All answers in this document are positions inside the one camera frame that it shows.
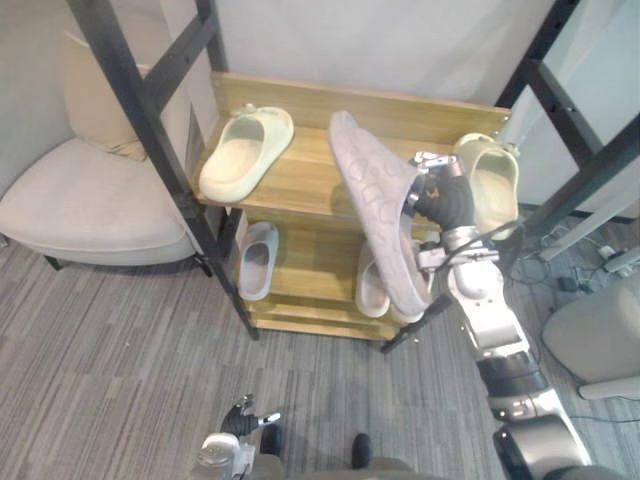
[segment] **chair cushion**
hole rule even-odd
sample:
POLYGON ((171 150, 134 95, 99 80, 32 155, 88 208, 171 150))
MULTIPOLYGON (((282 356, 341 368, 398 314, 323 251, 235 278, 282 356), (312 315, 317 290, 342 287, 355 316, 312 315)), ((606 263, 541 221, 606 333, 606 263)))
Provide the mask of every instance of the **chair cushion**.
MULTIPOLYGON (((149 67, 138 65, 142 76, 149 67)), ((105 152, 143 161, 138 140, 89 45, 65 33, 62 85, 69 123, 76 136, 105 152)))
POLYGON ((60 258, 90 263, 142 265, 193 254, 176 217, 151 162, 132 162, 78 138, 43 156, 0 200, 0 232, 43 253, 79 252, 81 258, 60 258), (163 248, 171 254, 159 260, 135 253, 163 248), (108 258, 123 252, 139 260, 108 258))

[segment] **power strip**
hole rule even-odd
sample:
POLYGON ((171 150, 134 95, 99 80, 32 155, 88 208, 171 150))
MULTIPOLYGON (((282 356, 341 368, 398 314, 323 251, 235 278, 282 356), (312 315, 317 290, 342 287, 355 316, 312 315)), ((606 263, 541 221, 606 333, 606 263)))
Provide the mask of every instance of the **power strip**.
POLYGON ((622 254, 624 252, 616 252, 609 245, 605 245, 604 247, 601 247, 601 248, 598 249, 598 254, 605 261, 605 264, 603 265, 602 268, 604 268, 604 270, 609 272, 609 273, 614 273, 615 272, 618 275, 620 275, 622 278, 626 278, 626 277, 628 277, 629 275, 631 275, 633 273, 633 269, 629 265, 618 266, 618 268, 615 268, 615 266, 608 264, 608 260, 613 256, 617 257, 618 253, 622 254))
POLYGON ((611 248, 609 245, 605 245, 604 247, 600 247, 598 249, 598 253, 605 260, 609 260, 609 257, 616 254, 616 251, 611 248))

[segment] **cream slide sandal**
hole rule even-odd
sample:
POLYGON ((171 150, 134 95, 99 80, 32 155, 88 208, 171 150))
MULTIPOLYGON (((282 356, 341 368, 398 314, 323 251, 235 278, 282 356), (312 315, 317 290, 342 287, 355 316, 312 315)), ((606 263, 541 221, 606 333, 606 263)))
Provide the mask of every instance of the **cream slide sandal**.
POLYGON ((360 250, 356 277, 356 307, 363 315, 378 318, 387 313, 389 303, 389 296, 380 278, 373 253, 369 244, 364 242, 360 250))
POLYGON ((293 130, 281 108, 247 104, 234 112, 202 168, 200 191, 218 202, 242 200, 291 143, 293 130))
MULTIPOLYGON (((518 219, 518 162, 511 146, 481 133, 469 133, 456 142, 458 155, 467 171, 475 220, 480 233, 486 233, 518 219)), ((513 229, 497 233, 494 240, 504 240, 513 229)))
POLYGON ((262 300, 269 295, 278 241, 278 229, 270 222, 254 223, 243 237, 238 293, 245 300, 262 300))

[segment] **gray chair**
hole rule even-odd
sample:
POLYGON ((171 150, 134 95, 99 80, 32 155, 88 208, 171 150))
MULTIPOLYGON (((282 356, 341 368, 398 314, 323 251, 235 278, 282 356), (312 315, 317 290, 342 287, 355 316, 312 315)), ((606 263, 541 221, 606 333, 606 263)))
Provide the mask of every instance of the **gray chair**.
POLYGON ((640 273, 561 308, 542 338, 583 398, 640 398, 640 273))

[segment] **chair leg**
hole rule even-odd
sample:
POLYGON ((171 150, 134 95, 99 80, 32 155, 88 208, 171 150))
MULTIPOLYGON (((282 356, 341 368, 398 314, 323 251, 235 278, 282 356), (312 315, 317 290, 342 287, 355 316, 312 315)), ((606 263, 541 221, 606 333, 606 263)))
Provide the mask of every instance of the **chair leg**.
POLYGON ((47 262, 49 262, 49 265, 51 265, 56 272, 62 270, 62 267, 60 266, 60 262, 58 262, 57 258, 53 258, 48 255, 43 255, 43 256, 44 256, 44 259, 47 262))
POLYGON ((213 277, 213 270, 211 270, 211 266, 202 255, 200 255, 199 253, 196 253, 193 256, 193 260, 198 264, 198 266, 202 269, 202 271, 207 277, 209 278, 213 277))

